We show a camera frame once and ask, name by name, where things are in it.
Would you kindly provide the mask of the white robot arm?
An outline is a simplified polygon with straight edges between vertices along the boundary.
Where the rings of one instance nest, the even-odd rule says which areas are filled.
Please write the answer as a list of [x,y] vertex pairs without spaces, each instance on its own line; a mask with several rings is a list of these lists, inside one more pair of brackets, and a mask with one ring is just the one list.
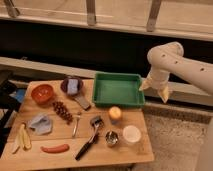
[[164,103],[169,99],[169,76],[175,76],[213,95],[213,64],[187,59],[179,42],[155,46],[148,51],[151,69],[142,81],[140,91],[155,89]]

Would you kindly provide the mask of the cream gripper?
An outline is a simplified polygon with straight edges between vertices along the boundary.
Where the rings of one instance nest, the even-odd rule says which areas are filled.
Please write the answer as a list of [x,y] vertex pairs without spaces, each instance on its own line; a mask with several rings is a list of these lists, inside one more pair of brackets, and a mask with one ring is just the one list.
[[153,88],[158,90],[158,95],[164,103],[169,99],[169,81],[170,73],[159,68],[152,67],[146,77],[139,87],[140,91],[146,90],[148,88]]

